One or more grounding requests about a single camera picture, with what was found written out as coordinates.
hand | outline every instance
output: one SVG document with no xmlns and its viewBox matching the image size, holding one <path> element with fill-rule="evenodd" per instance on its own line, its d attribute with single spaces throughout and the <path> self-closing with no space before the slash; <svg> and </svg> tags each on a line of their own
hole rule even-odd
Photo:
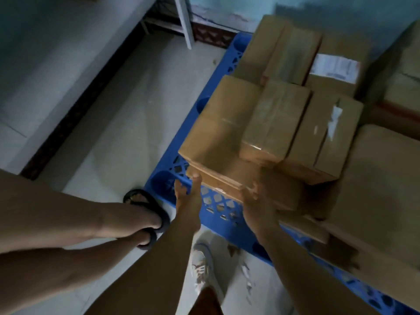
<svg viewBox="0 0 420 315">
<path fill-rule="evenodd" d="M 266 230 L 279 227 L 276 209 L 262 185 L 254 181 L 253 192 L 246 187 L 242 187 L 241 194 L 244 202 L 245 222 L 257 237 Z"/>
<path fill-rule="evenodd" d="M 187 188 L 179 180 L 175 180 L 176 215 L 191 222 L 195 232 L 201 227 L 200 209 L 202 205 L 201 181 L 199 174 L 192 176 L 191 192 L 186 194 Z"/>
</svg>

wall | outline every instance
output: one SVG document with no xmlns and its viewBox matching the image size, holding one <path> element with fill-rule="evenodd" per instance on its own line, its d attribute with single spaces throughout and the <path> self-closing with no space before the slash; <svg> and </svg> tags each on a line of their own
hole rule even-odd
<svg viewBox="0 0 420 315">
<path fill-rule="evenodd" d="M 361 34 L 384 50 L 413 20 L 420 0 L 187 0 L 194 12 L 254 31 L 264 14 L 284 15 L 305 27 Z"/>
<path fill-rule="evenodd" d="M 0 0 L 0 59 L 53 0 Z"/>
</svg>

person's left hand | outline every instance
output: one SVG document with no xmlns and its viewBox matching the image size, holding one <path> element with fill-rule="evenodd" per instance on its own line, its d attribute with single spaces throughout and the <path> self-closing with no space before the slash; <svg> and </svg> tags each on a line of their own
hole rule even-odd
<svg viewBox="0 0 420 315">
<path fill-rule="evenodd" d="M 187 188 L 179 180 L 175 180 L 176 215 L 190 221 L 195 232 L 201 227 L 199 217 L 202 205 L 201 181 L 202 177 L 194 173 L 191 192 L 187 194 Z"/>
</svg>

tiled floor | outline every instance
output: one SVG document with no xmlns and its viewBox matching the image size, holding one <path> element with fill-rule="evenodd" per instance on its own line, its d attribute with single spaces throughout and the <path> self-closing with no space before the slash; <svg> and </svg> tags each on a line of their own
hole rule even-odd
<svg viewBox="0 0 420 315">
<path fill-rule="evenodd" d="M 207 83 L 224 50 L 164 32 L 147 36 L 50 162 L 39 180 L 82 198 L 120 201 L 145 183 Z M 173 209 L 165 207 L 173 216 Z M 230 257 L 225 239 L 202 227 L 195 237 L 210 244 L 216 275 L 227 291 L 225 314 L 290 314 L 290 298 L 275 270 L 241 252 Z M 92 240 L 74 248 L 95 245 Z M 101 279 L 16 314 L 82 314 L 142 254 L 134 249 Z M 249 268 L 252 289 L 242 266 Z M 185 276 L 176 314 L 187 314 L 196 299 Z"/>
</svg>

blue plastic pallet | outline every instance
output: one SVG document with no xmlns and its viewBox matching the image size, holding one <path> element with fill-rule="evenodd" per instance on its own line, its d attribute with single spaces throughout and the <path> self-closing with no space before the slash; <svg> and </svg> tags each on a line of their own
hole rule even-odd
<svg viewBox="0 0 420 315">
<path fill-rule="evenodd" d="M 207 82 L 196 103 L 186 116 L 168 149 L 144 186 L 148 192 L 162 201 L 169 203 L 173 207 L 175 207 L 176 204 L 175 192 L 173 189 L 175 180 L 179 179 L 183 185 L 191 188 L 191 180 L 189 180 L 185 174 L 188 163 L 178 154 L 178 150 L 191 130 L 195 120 L 203 111 L 220 80 L 224 75 L 231 74 L 236 68 L 237 63 L 241 59 L 250 40 L 251 34 L 239 33 L 235 36 L 218 67 Z M 253 254 L 264 262 L 271 264 L 265 249 L 258 243 L 254 233 L 252 233 L 246 225 L 242 215 L 242 206 L 233 200 L 226 199 L 223 195 L 211 189 L 202 187 L 201 191 L 203 198 L 203 204 L 200 211 L 201 223 L 213 232 L 224 237 L 230 243 Z M 308 244 L 312 241 L 312 239 L 302 236 L 292 230 L 285 230 L 301 245 Z M 381 314 L 420 314 L 393 300 L 391 297 L 363 284 L 352 275 L 334 268 L 321 259 L 315 259 L 356 295 L 375 307 Z"/>
</svg>

